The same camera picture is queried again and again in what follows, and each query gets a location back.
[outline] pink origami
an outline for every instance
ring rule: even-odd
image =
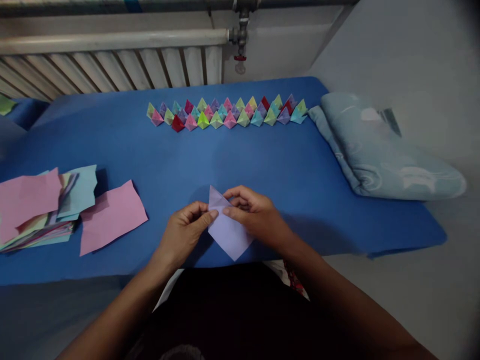
[[[61,190],[57,167],[45,175],[0,183],[0,244],[17,237],[17,228],[31,218],[58,210]]]
[[[227,128],[231,129],[235,125],[237,125],[237,120],[235,120],[234,115],[232,114],[231,111],[228,112],[226,115],[225,120],[223,120],[223,125],[225,125]]]
[[[187,99],[185,103],[185,112],[187,114],[191,114],[193,109],[194,105],[190,102],[190,100]]]
[[[103,248],[148,220],[132,180],[97,197],[95,205],[80,216],[83,222],[80,256]]]
[[[213,116],[214,116],[214,112],[212,111],[212,109],[210,108],[210,105],[207,105],[206,106],[206,109],[204,111],[204,114],[206,116],[206,118],[208,119],[208,121],[212,120]]]
[[[163,119],[162,115],[160,115],[160,113],[157,111],[157,109],[155,109],[153,111],[153,115],[151,116],[151,122],[155,126],[158,126],[158,125],[160,125],[161,123],[164,122],[164,119]]]
[[[195,118],[192,116],[192,114],[188,115],[188,117],[186,118],[186,123],[185,123],[185,127],[189,130],[189,131],[192,131],[193,129],[195,129],[196,127],[198,127],[199,125],[197,124],[197,122],[195,121]]]

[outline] pink paper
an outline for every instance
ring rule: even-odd
[[[231,206],[229,201],[210,185],[208,210],[217,210],[218,217],[208,226],[208,233],[233,261],[237,261],[254,239],[241,223],[224,215],[223,210]]]
[[[103,248],[148,220],[132,180],[97,197],[95,205],[80,216],[83,221],[80,256]]]
[[[31,218],[58,210],[61,190],[57,167],[45,175],[0,183],[0,244],[17,237],[17,228]]]

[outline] paper origami piece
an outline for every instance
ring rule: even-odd
[[[242,125],[244,128],[250,124],[250,118],[245,112],[245,109],[243,109],[240,113],[240,116],[238,117],[238,120],[236,121],[238,125]]]
[[[99,196],[95,206],[80,216],[83,221],[80,256],[103,248],[148,220],[132,180]]]
[[[265,111],[268,111],[270,109],[270,104],[265,96],[261,98],[261,103],[263,104]]]
[[[276,96],[275,100],[273,100],[273,103],[276,105],[278,109],[282,108],[284,104],[282,103],[282,98],[280,97],[280,94]]]
[[[207,103],[205,102],[203,97],[200,99],[200,102],[198,103],[196,108],[198,109],[199,112],[204,112],[205,109],[207,108]]]
[[[235,125],[237,125],[237,120],[235,119],[235,117],[232,115],[232,112],[229,111],[225,120],[223,121],[223,125],[225,125],[227,128],[231,129],[233,128]]]
[[[215,129],[218,129],[224,124],[222,121],[222,118],[219,115],[218,111],[215,111],[215,114],[213,114],[213,117],[210,120],[210,125],[213,126]]]
[[[146,110],[146,116],[152,120],[152,115],[154,114],[155,108],[151,102],[148,103],[148,109]]]
[[[239,98],[238,101],[236,102],[236,108],[238,109],[238,111],[242,111],[243,109],[245,109],[245,104],[244,104],[244,101],[242,100],[242,98]]]
[[[275,115],[272,107],[270,107],[270,109],[268,109],[268,112],[266,113],[265,120],[263,120],[263,122],[265,124],[270,125],[270,126],[275,125],[275,123],[277,122],[277,116]]]
[[[305,113],[307,112],[307,107],[305,106],[305,100],[302,99],[302,101],[300,101],[298,103],[298,105],[296,106],[296,108],[300,111],[300,114],[305,115]]]
[[[255,112],[253,113],[253,117],[251,118],[250,123],[255,126],[261,126],[262,123],[264,122],[264,117],[260,113],[259,109],[257,108]]]
[[[180,106],[180,104],[175,100],[173,102],[173,108],[172,108],[172,112],[174,115],[178,115],[179,112],[182,110],[182,107]]]
[[[216,98],[214,98],[213,101],[210,104],[210,109],[213,112],[217,112],[219,110],[219,108],[220,108],[219,101]]]
[[[285,101],[285,104],[286,103],[290,103],[290,106],[292,109],[295,109],[295,107],[297,106],[298,102],[295,101],[294,99],[294,96],[293,94],[290,94],[290,96],[288,97],[288,99]]]
[[[242,224],[223,213],[224,208],[231,206],[221,193],[210,186],[208,210],[217,210],[218,217],[208,226],[208,233],[233,261],[237,261],[254,239]]]
[[[189,131],[192,131],[192,130],[195,129],[197,126],[198,126],[197,121],[195,120],[195,118],[193,117],[193,115],[192,115],[192,114],[188,115],[188,117],[186,118],[185,127],[186,127]]]
[[[198,117],[197,124],[202,130],[205,130],[205,128],[210,125],[209,120],[207,119],[203,111],[200,113],[200,116]]]
[[[210,108],[210,105],[207,105],[206,106],[206,109],[205,111],[203,112],[206,116],[206,118],[208,119],[208,121],[212,120],[212,117],[214,116],[214,112],[212,111],[212,109]]]
[[[181,122],[183,123],[183,125],[185,125],[185,123],[187,122],[187,118],[189,117],[189,115],[187,114],[187,112],[182,109],[180,110],[180,112],[178,113],[178,117],[180,118]]]
[[[195,119],[195,121],[198,121],[199,120],[199,116],[200,116],[200,111],[197,109],[196,106],[193,107],[190,115],[193,116],[193,118]]]
[[[250,100],[248,101],[248,103],[250,104],[251,109],[252,109],[253,111],[257,110],[257,107],[258,107],[258,106],[257,106],[257,102],[255,101],[255,98],[254,98],[253,96],[250,98]]]
[[[284,108],[280,115],[276,118],[277,121],[281,122],[283,125],[286,125],[290,121],[290,114],[287,108]]]
[[[161,123],[164,122],[163,117],[160,115],[160,113],[157,111],[157,109],[155,109],[153,111],[153,115],[151,116],[151,122],[155,126],[158,126],[158,125],[160,125]]]
[[[261,114],[261,117],[265,118],[265,115],[267,115],[267,109],[265,109],[264,103],[261,102],[256,109]]]
[[[182,121],[182,119],[178,115],[175,115],[175,118],[173,118],[173,122],[171,123],[171,128],[175,130],[177,133],[179,133],[184,129],[184,127],[185,127],[185,124]]]
[[[190,102],[190,100],[187,99],[185,103],[185,112],[190,115],[193,109],[194,105]]]
[[[168,125],[172,125],[174,117],[175,115],[170,111],[169,108],[167,108],[165,111],[165,116],[163,117],[163,121],[165,121],[165,123]]]
[[[301,124],[304,122],[306,118],[307,118],[307,115],[302,116],[302,113],[299,107],[297,106],[295,110],[293,110],[293,113],[291,114],[290,121],[297,124]]]
[[[233,117],[235,118],[235,120],[238,120],[238,119],[239,119],[240,110],[237,109],[237,106],[236,106],[236,105],[233,105],[233,106],[231,107],[231,114],[233,115]]]
[[[283,104],[283,107],[281,108],[281,111],[283,111],[284,109],[287,109],[289,116],[291,116],[292,113],[294,112],[294,108],[292,107],[292,105],[290,105],[289,101],[287,101],[285,104]]]
[[[245,106],[245,112],[248,115],[249,119],[251,119],[252,116],[254,115],[254,110],[252,109],[252,106],[249,103],[247,103]]]
[[[161,116],[162,118],[165,117],[165,112],[166,112],[166,111],[167,111],[167,105],[165,105],[165,103],[162,102],[161,105],[160,105],[160,110],[158,111],[158,112],[160,113],[160,116]]]
[[[230,102],[230,99],[228,97],[226,98],[225,102],[223,103],[223,106],[225,107],[227,112],[232,110],[232,103]]]
[[[225,106],[222,104],[220,105],[220,107],[218,108],[218,115],[220,115],[220,118],[223,120],[225,120],[225,118],[227,117],[227,114],[228,114],[228,110],[225,108]]]
[[[33,217],[57,210],[61,189],[58,168],[0,183],[0,244],[17,237],[17,228]]]

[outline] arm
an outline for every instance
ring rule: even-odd
[[[124,356],[170,277],[190,255],[202,232],[218,216],[216,210],[207,211],[206,203],[196,201],[174,213],[148,265],[58,359],[106,360]]]
[[[233,198],[234,206],[226,208],[225,214],[287,260],[312,302],[329,310],[366,351],[384,359],[435,359],[388,312],[293,233],[269,198],[244,186],[227,190],[224,196]]]

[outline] hand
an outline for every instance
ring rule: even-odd
[[[179,269],[197,245],[200,235],[219,215],[217,210],[208,210],[208,204],[195,201],[173,213],[148,266],[171,273]]]
[[[227,190],[223,196],[234,207],[223,213],[245,226],[249,234],[281,253],[295,237],[274,203],[266,196],[243,185]]]

